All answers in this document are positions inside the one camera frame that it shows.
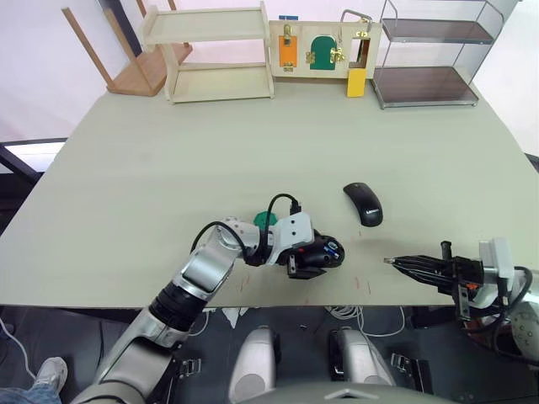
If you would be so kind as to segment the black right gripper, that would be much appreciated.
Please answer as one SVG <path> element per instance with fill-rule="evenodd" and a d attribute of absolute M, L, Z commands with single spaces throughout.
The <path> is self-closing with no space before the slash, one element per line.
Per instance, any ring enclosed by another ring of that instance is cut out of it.
<path fill-rule="evenodd" d="M 450 295 L 456 305 L 456 314 L 460 320 L 471 321 L 472 300 L 483 287 L 483 265 L 478 260 L 452 255 L 451 242 L 440 244 L 440 260 L 423 255 L 401 256 L 390 259 L 390 264 L 402 274 L 422 283 L 437 288 L 443 295 Z M 440 286 L 440 273 L 444 280 Z"/>

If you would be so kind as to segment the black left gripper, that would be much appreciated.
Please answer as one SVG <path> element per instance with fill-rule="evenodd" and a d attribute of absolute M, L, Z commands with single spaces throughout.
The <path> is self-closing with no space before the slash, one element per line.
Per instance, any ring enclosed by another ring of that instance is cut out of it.
<path fill-rule="evenodd" d="M 313 232 L 316 240 L 334 240 L 334 237 Z M 323 245 L 319 242 L 292 248 L 287 252 L 287 275 L 291 279 L 313 279 L 326 273 L 323 269 Z"/>

